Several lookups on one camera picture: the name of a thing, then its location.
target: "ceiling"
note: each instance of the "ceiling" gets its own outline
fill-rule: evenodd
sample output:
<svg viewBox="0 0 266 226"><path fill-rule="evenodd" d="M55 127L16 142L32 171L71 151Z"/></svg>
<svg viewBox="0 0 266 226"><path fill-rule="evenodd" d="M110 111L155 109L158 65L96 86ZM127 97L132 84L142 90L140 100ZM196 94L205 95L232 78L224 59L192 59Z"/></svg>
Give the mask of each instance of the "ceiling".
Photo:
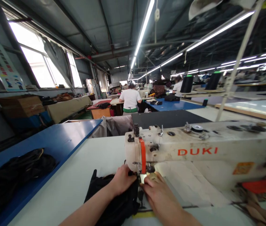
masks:
<svg viewBox="0 0 266 226"><path fill-rule="evenodd" d="M147 7L146 0L4 0L69 41L93 62L110 72L128 71ZM217 7L188 20L193 0L158 0L160 19L154 11L147 25L134 67L135 77L159 65L199 40L243 9L223 1ZM168 64L172 70L188 70L235 59L250 18ZM244 56L266 52L266 9L262 10Z"/></svg>

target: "orange label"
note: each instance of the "orange label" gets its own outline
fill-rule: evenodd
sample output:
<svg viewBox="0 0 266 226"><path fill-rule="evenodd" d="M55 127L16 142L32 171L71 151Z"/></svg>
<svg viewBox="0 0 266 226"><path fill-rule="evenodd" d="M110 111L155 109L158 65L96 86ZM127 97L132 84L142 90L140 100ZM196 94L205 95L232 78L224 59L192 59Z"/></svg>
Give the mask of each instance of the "orange label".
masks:
<svg viewBox="0 0 266 226"><path fill-rule="evenodd" d="M233 175L248 174L254 164L254 162L238 163L233 172Z"/></svg>

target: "black thread spool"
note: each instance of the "black thread spool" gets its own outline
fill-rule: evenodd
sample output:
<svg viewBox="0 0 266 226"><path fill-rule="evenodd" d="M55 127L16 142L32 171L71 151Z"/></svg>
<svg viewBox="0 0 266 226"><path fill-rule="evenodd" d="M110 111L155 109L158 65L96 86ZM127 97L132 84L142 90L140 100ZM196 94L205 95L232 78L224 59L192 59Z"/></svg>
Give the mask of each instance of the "black thread spool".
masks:
<svg viewBox="0 0 266 226"><path fill-rule="evenodd" d="M193 76L187 75L183 78L182 86L181 86L181 93L190 93L193 84Z"/></svg>
<svg viewBox="0 0 266 226"><path fill-rule="evenodd" d="M217 84L218 84L218 81L220 80L220 78L221 78L221 73L220 72L218 72L218 73L213 73L212 75L211 75L211 77L209 78L209 81L208 81L208 83L207 83L207 85L206 85L206 90L216 90L216 88L217 88Z"/></svg>

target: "window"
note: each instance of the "window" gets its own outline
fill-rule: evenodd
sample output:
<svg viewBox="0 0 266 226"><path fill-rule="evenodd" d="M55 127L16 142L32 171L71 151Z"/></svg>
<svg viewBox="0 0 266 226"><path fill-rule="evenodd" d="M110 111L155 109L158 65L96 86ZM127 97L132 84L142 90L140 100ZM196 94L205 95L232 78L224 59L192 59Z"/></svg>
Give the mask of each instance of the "window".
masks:
<svg viewBox="0 0 266 226"><path fill-rule="evenodd" d="M120 81L120 84L121 85L125 85L125 84L127 84L128 83L128 81Z"/></svg>
<svg viewBox="0 0 266 226"><path fill-rule="evenodd" d="M64 85L69 88L65 79L44 51L44 44L37 33L19 23L9 23L22 51L32 68L35 78L41 88L55 88ZM74 86L82 88L82 83L77 71L72 53L67 52Z"/></svg>

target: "blue table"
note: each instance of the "blue table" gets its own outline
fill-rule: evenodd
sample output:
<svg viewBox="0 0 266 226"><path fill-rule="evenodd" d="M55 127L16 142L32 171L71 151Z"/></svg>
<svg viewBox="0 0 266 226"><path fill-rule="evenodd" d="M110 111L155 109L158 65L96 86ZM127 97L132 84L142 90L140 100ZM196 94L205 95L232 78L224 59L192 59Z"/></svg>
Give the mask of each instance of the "blue table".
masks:
<svg viewBox="0 0 266 226"><path fill-rule="evenodd" d="M18 190L12 201L0 214L0 226L6 226L19 213L101 122L102 120L98 119L55 124L0 152L0 166L10 158L21 156L36 148L44 148L44 153L52 155L58 162L50 174L37 178Z"/></svg>
<svg viewBox="0 0 266 226"><path fill-rule="evenodd" d="M159 98L157 101L162 101L162 105L152 105L149 102L146 102L149 106L153 107L157 111L171 111L171 110L191 110L204 108L201 105L188 103L185 101L164 101L164 98Z"/></svg>

